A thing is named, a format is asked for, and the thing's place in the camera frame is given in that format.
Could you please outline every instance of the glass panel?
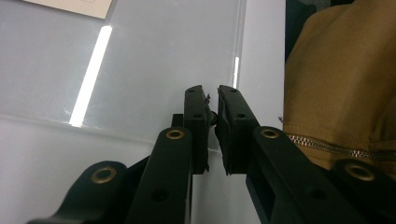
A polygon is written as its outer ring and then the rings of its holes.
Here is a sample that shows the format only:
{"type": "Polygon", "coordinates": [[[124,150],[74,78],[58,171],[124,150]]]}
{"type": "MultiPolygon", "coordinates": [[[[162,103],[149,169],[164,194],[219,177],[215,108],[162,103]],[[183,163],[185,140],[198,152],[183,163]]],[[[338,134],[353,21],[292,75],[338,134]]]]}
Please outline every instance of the glass panel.
{"type": "Polygon", "coordinates": [[[1,1],[0,113],[154,140],[184,90],[204,85],[216,110],[217,86],[233,85],[244,5],[114,0],[100,20],[1,1]]]}

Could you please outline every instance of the brown jacket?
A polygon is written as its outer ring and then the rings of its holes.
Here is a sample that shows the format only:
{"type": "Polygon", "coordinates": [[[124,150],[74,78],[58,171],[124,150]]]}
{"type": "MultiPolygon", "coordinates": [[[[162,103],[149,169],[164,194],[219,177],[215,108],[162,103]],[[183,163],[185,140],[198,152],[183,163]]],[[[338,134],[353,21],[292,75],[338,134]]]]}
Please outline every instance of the brown jacket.
{"type": "Polygon", "coordinates": [[[314,14],[286,63],[284,131],[315,164],[355,158],[396,177],[396,1],[314,14]]]}

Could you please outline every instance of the transparent acrylic sheet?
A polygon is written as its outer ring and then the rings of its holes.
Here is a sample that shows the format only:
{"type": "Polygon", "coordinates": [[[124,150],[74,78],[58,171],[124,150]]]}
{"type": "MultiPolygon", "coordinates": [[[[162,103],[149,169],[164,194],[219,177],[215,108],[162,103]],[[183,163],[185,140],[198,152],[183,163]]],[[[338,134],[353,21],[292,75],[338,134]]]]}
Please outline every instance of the transparent acrylic sheet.
{"type": "MultiPolygon", "coordinates": [[[[0,115],[0,223],[49,217],[89,166],[119,161],[131,166],[153,144],[103,130],[0,115]]],[[[209,153],[210,172],[195,175],[191,223],[260,223],[244,175],[227,176],[221,154],[209,153]]]]}
{"type": "Polygon", "coordinates": [[[153,141],[182,113],[191,86],[203,85],[217,110],[217,87],[233,85],[245,3],[114,0],[103,21],[0,0],[0,113],[69,123],[99,62],[83,121],[74,124],[153,141]],[[104,57],[93,62],[103,27],[104,57]]]}

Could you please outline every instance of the metal zipper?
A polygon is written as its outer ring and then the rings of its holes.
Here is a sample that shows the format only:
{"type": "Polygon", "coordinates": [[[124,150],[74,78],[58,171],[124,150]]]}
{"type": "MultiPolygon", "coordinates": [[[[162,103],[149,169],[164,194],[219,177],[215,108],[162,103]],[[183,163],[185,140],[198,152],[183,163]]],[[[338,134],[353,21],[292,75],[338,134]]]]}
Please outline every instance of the metal zipper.
{"type": "Polygon", "coordinates": [[[365,151],[331,145],[318,139],[288,134],[289,139],[298,146],[312,147],[337,155],[345,155],[372,161],[396,161],[396,150],[365,151]]]}

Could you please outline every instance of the screw hole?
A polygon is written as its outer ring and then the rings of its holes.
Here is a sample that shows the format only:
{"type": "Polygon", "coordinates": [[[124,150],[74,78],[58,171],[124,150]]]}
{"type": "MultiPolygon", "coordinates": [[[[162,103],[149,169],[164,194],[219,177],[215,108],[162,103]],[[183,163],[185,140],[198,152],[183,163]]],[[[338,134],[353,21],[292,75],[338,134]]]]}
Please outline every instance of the screw hole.
{"type": "Polygon", "coordinates": [[[346,172],[363,181],[373,181],[375,179],[375,175],[371,171],[354,163],[346,165],[346,172]]]}
{"type": "Polygon", "coordinates": [[[97,169],[91,175],[91,181],[95,184],[105,184],[116,176],[117,171],[111,166],[102,167],[97,169]]]}
{"type": "Polygon", "coordinates": [[[170,139],[179,139],[179,138],[182,138],[183,136],[184,136],[184,133],[179,130],[171,130],[168,133],[166,133],[166,137],[168,137],[170,139]]]}
{"type": "Polygon", "coordinates": [[[262,136],[264,136],[266,138],[278,138],[279,133],[269,130],[269,129],[264,129],[264,130],[262,130],[262,136]]]}

